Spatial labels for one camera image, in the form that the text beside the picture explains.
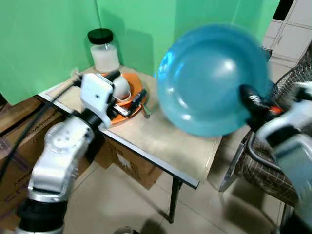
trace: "white cup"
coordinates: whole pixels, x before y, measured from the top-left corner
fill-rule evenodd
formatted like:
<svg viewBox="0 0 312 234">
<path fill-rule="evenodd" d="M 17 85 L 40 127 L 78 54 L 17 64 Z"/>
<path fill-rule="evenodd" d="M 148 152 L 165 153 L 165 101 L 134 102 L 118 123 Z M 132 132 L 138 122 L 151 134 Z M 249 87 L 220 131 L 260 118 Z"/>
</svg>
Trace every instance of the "white cup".
<svg viewBox="0 0 312 234">
<path fill-rule="evenodd" d="M 120 76 L 116 78 L 113 83 L 115 86 L 113 97 L 115 97 L 119 102 L 128 101 L 131 97 L 131 90 L 128 81 L 124 77 Z"/>
</svg>

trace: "tiled floor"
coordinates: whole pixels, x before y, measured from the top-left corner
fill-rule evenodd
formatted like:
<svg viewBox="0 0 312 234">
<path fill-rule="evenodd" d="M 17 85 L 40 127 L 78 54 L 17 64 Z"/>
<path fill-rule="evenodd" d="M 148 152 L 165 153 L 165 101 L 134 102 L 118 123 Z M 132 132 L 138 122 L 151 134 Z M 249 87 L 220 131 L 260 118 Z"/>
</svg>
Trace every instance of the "tiled floor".
<svg viewBox="0 0 312 234">
<path fill-rule="evenodd" d="M 288 69 L 271 64 L 272 80 Z M 269 234 L 280 220 L 280 201 L 240 179 L 223 194 L 217 191 L 248 130 L 243 126 L 223 138 L 207 181 L 197 190 L 182 186 L 174 224 L 163 218 L 170 204 L 170 175 L 163 173 L 146 190 L 117 166 L 105 170 L 93 163 L 76 181 L 65 233 L 113 234 L 131 226 L 141 234 Z"/>
</svg>

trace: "black jar lid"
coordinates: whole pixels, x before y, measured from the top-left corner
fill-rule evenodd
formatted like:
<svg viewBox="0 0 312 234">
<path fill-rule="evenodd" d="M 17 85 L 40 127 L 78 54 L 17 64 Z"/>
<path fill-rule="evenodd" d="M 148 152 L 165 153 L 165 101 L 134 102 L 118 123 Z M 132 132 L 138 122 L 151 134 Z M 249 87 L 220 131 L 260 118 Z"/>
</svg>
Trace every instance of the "black jar lid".
<svg viewBox="0 0 312 234">
<path fill-rule="evenodd" d="M 88 38 L 94 45 L 103 45 L 113 40 L 113 32 L 107 28 L 97 28 L 88 32 Z"/>
</svg>

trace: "orange plate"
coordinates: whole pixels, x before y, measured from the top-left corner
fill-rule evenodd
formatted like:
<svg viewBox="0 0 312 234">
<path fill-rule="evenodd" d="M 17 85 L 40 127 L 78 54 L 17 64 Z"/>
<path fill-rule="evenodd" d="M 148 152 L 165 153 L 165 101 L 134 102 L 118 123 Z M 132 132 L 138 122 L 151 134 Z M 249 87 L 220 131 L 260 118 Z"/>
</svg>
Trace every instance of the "orange plate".
<svg viewBox="0 0 312 234">
<path fill-rule="evenodd" d="M 138 77 L 137 74 L 122 73 L 121 75 L 128 81 L 128 83 L 130 85 L 131 98 L 128 101 L 117 102 L 117 105 L 118 106 L 122 106 L 123 108 L 128 109 L 130 107 L 130 103 L 133 100 L 133 98 L 135 97 L 135 95 L 137 95 L 143 89 L 143 85 L 142 85 L 142 82 L 141 82 L 141 80 L 140 80 L 140 78 Z M 120 123 L 120 122 L 125 121 L 128 118 L 134 117 L 141 109 L 142 109 L 142 107 L 139 106 L 137 108 L 137 110 L 130 117 L 127 117 L 127 118 L 125 118 L 125 117 L 123 117 L 121 115 L 118 115 L 116 118 L 114 118 L 112 120 L 112 124 Z"/>
</svg>

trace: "plaid chair cushion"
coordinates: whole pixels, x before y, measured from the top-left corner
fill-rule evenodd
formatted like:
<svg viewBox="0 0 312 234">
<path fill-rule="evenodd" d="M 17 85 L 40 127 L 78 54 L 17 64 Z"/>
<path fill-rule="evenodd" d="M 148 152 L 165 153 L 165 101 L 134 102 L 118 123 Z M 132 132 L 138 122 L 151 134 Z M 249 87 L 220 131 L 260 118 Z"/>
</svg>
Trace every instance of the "plaid chair cushion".
<svg viewBox="0 0 312 234">
<path fill-rule="evenodd" d="M 269 146 L 257 139 L 254 141 L 253 150 L 265 160 L 274 162 Z M 235 173 L 288 205 L 294 206 L 298 200 L 294 187 L 283 173 L 253 160 L 246 150 L 236 165 Z"/>
</svg>

